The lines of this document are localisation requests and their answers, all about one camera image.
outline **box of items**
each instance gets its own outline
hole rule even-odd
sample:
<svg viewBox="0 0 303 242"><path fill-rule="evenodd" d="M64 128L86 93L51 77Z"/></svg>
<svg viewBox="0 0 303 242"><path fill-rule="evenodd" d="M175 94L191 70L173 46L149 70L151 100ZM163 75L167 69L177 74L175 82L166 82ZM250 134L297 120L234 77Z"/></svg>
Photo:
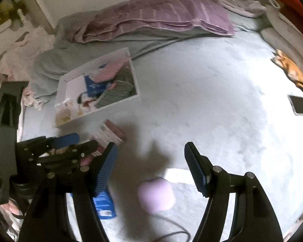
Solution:
<svg viewBox="0 0 303 242"><path fill-rule="evenodd" d="M55 100L56 127L140 98L129 49L96 58L63 75Z"/></svg>

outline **white box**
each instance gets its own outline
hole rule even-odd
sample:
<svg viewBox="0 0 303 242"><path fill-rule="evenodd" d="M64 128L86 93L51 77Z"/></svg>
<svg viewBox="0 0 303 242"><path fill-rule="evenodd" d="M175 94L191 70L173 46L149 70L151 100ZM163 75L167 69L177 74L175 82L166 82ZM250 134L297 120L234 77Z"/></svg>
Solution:
<svg viewBox="0 0 303 242"><path fill-rule="evenodd" d="M125 58L125 57L130 57L130 52L128 48L122 48L117 51L111 52L109 54L103 55L99 58L93 59L90 62L87 62L83 64L82 66L70 71L69 73L63 75L58 83L57 87L57 95L55 99L55 104L56 108L58 108L61 103L64 103L67 99L72 99L73 101L76 101L76 97L80 94L86 91L86 85L84 81L84 75L89 73L89 72L94 72L97 70L97 66L102 66L108 62L117 60L119 58ZM138 88L138 83L137 83L137 78L135 75L135 71L133 69L133 63L131 59L129 60L130 64L130 71L133 77L134 81L134 87L135 87L135 94L127 97L125 99L122 99L120 101L111 103L109 105L100 107L98 109L89 111L86 114L83 114L81 116L78 116L76 114L72 114L70 119L65 122L59 121L56 123L56 127L60 127L66 123L69 123L74 120L78 120L84 116L90 115L92 113L96 112L102 112L105 110L106 112L111 111L113 108L123 108L126 106L126 104L132 104L135 102L134 100L139 100L140 99L140 92Z"/></svg>

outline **pink soft ball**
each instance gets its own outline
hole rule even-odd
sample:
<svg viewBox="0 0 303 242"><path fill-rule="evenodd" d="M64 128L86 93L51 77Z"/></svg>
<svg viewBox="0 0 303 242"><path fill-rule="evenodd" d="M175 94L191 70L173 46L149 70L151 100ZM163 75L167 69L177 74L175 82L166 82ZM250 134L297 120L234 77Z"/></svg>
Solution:
<svg viewBox="0 0 303 242"><path fill-rule="evenodd" d="M142 183L138 187L138 199L142 209L149 213L169 210L175 204L170 182L163 178Z"/></svg>

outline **pink knitted item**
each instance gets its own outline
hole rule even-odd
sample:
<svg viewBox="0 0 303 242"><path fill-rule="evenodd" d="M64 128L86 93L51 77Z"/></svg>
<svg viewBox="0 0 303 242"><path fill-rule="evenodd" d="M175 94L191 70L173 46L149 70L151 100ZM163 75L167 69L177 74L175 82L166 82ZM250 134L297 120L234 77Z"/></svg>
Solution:
<svg viewBox="0 0 303 242"><path fill-rule="evenodd" d="M125 63L129 61L129 59L130 57L125 57L108 63L104 68L101 69L101 72L94 77L93 81L95 83L101 83L114 79L117 73L123 68Z"/></svg>
<svg viewBox="0 0 303 242"><path fill-rule="evenodd" d="M138 188L138 199L142 209L149 213L169 210L175 204L170 182L163 178L142 183Z"/></svg>

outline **purple object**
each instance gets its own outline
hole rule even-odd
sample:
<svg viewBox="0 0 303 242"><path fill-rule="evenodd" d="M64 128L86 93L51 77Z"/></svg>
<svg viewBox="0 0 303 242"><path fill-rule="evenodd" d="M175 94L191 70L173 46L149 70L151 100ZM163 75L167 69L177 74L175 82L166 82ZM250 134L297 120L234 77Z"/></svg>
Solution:
<svg viewBox="0 0 303 242"><path fill-rule="evenodd" d="M212 0L130 0L76 23L70 40L108 41L142 27L187 31L200 27L218 35L233 35L225 9Z"/></svg>
<svg viewBox="0 0 303 242"><path fill-rule="evenodd" d="M163 178L142 183L138 187L138 199L142 209L149 213L169 210L175 204L170 182Z"/></svg>

